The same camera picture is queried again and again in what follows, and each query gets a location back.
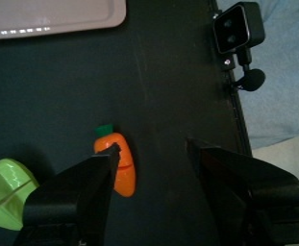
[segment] green toy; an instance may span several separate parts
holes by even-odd
[[[12,159],[0,160],[0,227],[22,229],[26,199],[39,186],[26,166]]]

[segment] orange carrot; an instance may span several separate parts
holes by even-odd
[[[131,151],[122,134],[114,133],[114,126],[104,125],[96,129],[99,138],[94,142],[94,152],[98,153],[112,146],[114,143],[121,148],[121,160],[118,163],[115,191],[125,197],[133,196],[135,192],[135,167]]]

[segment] black clamp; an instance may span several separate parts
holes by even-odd
[[[273,164],[187,141],[222,246],[299,243],[299,181]]]
[[[114,144],[31,193],[15,246],[103,245],[118,162]]]

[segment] white tray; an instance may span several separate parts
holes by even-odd
[[[118,26],[125,0],[0,0],[0,38]]]

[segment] dark table surface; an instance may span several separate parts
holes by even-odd
[[[202,138],[245,152],[211,31],[209,0],[129,0],[110,30],[0,40],[0,159],[39,182],[92,154],[114,123],[133,150],[133,198],[112,195],[107,245],[217,245],[185,152]],[[0,245],[18,232],[0,229]]]

